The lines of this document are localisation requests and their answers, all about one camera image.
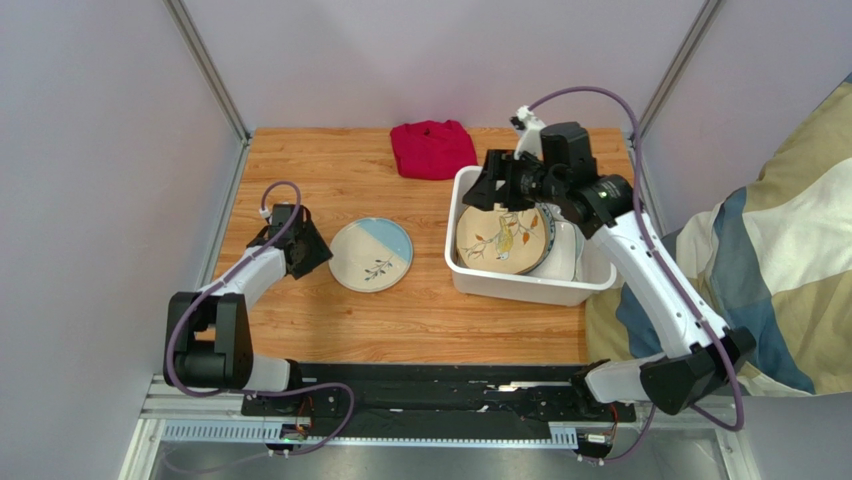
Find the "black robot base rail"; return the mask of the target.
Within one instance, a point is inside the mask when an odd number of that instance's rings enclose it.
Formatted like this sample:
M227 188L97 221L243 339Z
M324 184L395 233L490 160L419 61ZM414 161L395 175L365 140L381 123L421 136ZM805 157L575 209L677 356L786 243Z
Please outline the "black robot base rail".
M294 398L244 399L247 417L309 420L340 439L545 440L556 422L608 430L636 421L631 406L592 406L575 392L577 365L302 363Z

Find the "round wooden board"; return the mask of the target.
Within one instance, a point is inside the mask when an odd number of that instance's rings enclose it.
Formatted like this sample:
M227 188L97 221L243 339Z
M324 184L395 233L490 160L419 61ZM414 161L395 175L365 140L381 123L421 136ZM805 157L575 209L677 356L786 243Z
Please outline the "round wooden board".
M456 261L472 270L524 275L538 266L545 241L536 207L519 212L467 207L455 227Z

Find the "white rectangular plate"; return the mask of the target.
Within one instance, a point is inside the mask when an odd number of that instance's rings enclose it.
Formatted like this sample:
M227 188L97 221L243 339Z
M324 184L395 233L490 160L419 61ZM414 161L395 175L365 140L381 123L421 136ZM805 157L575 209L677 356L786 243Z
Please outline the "white rectangular plate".
M568 222L556 221L553 233L549 253L528 275L545 280L574 281L585 240L577 227Z

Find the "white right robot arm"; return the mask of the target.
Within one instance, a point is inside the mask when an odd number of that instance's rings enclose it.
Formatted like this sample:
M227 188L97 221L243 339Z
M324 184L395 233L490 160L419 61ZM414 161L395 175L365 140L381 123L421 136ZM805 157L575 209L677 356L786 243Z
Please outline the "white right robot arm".
M736 385L756 349L754 336L706 305L648 226L629 181L599 174L578 123L528 127L516 150L489 150L462 201L481 211L557 207L607 257L648 316L661 353L586 366L571 381L586 402L649 402L676 415Z

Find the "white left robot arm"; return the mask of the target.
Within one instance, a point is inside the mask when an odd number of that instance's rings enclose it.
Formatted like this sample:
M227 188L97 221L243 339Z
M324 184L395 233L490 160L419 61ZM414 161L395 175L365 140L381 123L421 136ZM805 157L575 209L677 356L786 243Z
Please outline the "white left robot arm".
M163 361L168 385L191 396L277 394L301 387L296 361L255 353L249 312L280 280L299 279L333 254L306 207L276 204L269 215L221 277L170 299Z

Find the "white plate with red flowers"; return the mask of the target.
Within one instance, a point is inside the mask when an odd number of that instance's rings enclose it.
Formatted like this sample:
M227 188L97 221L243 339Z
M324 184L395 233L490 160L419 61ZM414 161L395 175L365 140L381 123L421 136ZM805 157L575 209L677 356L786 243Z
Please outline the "white plate with red flowers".
M540 217L544 220L544 228L545 228L545 233L546 233L546 241L545 241L544 250L543 250L542 256L540 257L540 259L538 261L538 265L540 265L541 263L543 263L547 259L547 257L549 256L549 254L551 253L551 251L553 249L553 245L554 245L554 242L555 242L555 236L556 236L556 221L555 221L555 218L554 218L550 208L546 204L538 203L536 205L536 208L538 210Z

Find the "white plastic bin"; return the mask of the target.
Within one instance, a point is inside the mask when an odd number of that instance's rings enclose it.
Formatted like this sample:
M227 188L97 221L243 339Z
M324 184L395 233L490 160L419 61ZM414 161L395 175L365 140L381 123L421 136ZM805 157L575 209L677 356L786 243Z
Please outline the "white plastic bin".
M524 275L490 273L468 269L459 265L455 254L455 227L462 211L467 208L462 196L473 185L481 172L478 166L469 166L457 172L449 209L444 259L451 270L455 288L472 295L573 307L589 296L605 291L616 284L616 267L591 242L585 240L577 264L574 281L553 281Z

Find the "light blue plate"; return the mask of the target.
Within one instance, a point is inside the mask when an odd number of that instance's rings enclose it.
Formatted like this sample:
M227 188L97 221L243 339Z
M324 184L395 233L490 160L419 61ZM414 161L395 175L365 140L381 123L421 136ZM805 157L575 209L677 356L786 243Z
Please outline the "light blue plate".
M408 273L414 257L405 229L387 218L367 217L343 227L332 239L329 269L349 290L375 293L391 288Z

